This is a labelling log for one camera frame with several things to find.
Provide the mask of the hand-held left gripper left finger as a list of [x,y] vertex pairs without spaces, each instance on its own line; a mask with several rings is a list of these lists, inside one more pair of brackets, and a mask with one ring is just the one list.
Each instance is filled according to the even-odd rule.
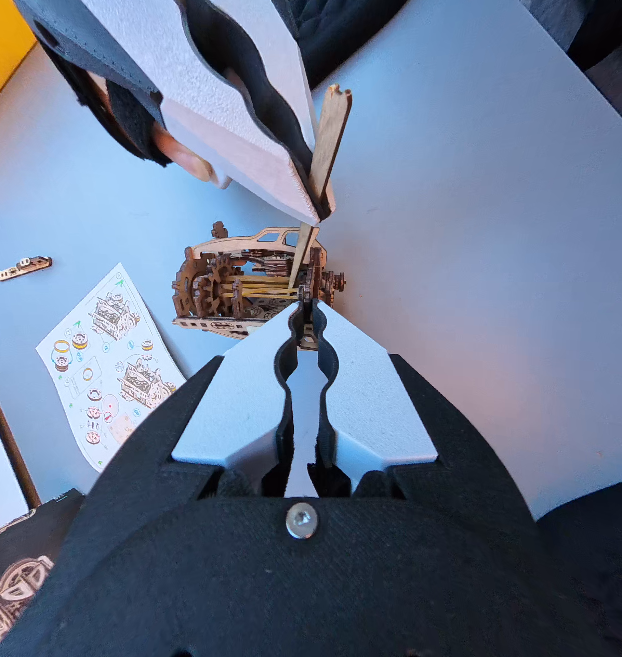
[[225,352],[172,458],[242,472],[282,495],[294,453],[287,379],[297,367],[297,304]]

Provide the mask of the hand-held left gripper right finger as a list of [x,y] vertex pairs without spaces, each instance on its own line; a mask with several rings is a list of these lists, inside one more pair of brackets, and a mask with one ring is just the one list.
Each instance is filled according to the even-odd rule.
[[438,452],[389,356],[343,316],[314,301],[320,395],[311,480],[320,497],[348,497],[362,477],[433,463]]

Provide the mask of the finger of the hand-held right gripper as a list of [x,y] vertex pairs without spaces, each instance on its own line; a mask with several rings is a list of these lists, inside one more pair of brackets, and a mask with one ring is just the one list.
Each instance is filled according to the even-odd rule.
[[[211,128],[213,135],[224,135],[227,124],[221,117],[226,114],[220,111],[233,109],[235,105],[228,102],[228,85],[218,81],[219,75],[204,62],[191,39],[188,1],[83,1],[83,4],[159,90],[164,129],[230,176],[224,160],[202,139],[202,128]],[[316,225],[321,220],[301,221]]]
[[317,120],[298,43],[272,1],[188,1],[200,56],[228,85],[224,135],[203,140],[229,175],[301,220],[331,214],[309,185]]

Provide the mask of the wooden stick tool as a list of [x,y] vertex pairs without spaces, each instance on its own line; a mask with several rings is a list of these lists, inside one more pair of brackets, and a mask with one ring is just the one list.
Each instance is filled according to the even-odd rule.
[[[309,185],[316,201],[322,201],[329,182],[332,167],[339,149],[344,128],[352,106],[351,90],[340,90],[338,84],[329,86],[323,100],[318,136],[308,176]],[[301,222],[295,255],[292,263],[289,290],[296,284],[299,268],[302,264],[310,238],[312,226]]]

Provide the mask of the wooden mechanical model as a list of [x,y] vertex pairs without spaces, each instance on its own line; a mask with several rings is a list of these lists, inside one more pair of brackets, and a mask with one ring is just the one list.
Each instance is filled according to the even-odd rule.
[[185,260],[172,283],[173,324],[242,340],[283,309],[304,303],[301,350],[316,350],[312,300],[333,307],[344,290],[345,275],[325,269],[327,251],[312,231],[294,283],[289,283],[298,241],[297,227],[267,227],[252,236],[229,237],[222,222],[213,239],[185,249]]

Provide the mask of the small wooden model part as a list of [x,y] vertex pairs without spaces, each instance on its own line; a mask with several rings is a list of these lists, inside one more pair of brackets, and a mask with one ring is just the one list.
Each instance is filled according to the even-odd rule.
[[0,282],[9,281],[22,275],[34,273],[53,264],[52,258],[45,256],[35,256],[32,258],[23,258],[13,267],[0,271]]

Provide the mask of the black model kit box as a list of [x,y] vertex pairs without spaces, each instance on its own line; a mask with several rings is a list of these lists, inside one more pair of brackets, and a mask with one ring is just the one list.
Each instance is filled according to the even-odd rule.
[[0,528],[0,643],[52,570],[83,501],[71,489]]

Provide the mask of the person's right hand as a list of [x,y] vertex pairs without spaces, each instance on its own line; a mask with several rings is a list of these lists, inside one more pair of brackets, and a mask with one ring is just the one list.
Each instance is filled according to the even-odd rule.
[[175,140],[131,90],[92,72],[87,75],[98,88],[96,94],[102,108],[99,119],[107,122],[112,136],[129,152],[161,166],[173,162],[219,189],[230,185],[230,176]]

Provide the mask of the assembly instruction sheet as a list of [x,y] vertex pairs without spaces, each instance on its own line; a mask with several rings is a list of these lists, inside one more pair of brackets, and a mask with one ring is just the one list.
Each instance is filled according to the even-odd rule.
[[86,461],[102,472],[185,383],[121,263],[39,343]]

